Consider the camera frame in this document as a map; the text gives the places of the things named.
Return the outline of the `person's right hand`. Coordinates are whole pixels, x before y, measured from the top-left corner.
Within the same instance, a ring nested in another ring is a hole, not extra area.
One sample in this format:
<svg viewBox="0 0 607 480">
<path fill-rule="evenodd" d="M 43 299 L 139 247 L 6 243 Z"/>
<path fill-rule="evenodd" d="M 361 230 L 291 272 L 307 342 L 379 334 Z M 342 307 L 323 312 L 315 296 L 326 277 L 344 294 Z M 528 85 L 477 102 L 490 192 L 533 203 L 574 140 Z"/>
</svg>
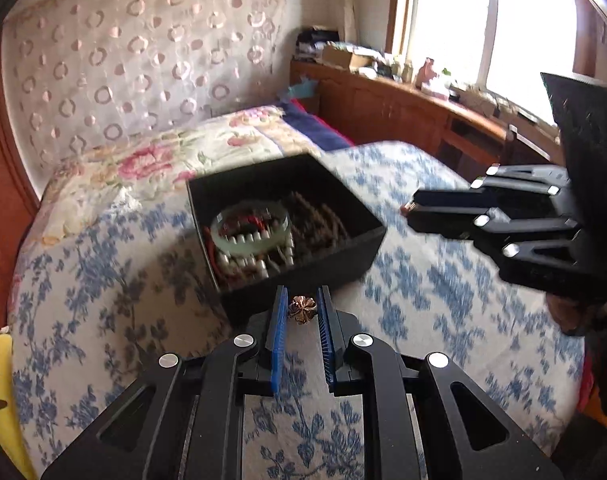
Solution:
<svg viewBox="0 0 607 480">
<path fill-rule="evenodd" d="M 551 294 L 545 295 L 545 303 L 552 320 L 563 334 L 569 337 L 582 337 L 587 333 L 594 314 L 592 307 Z"/>
</svg>

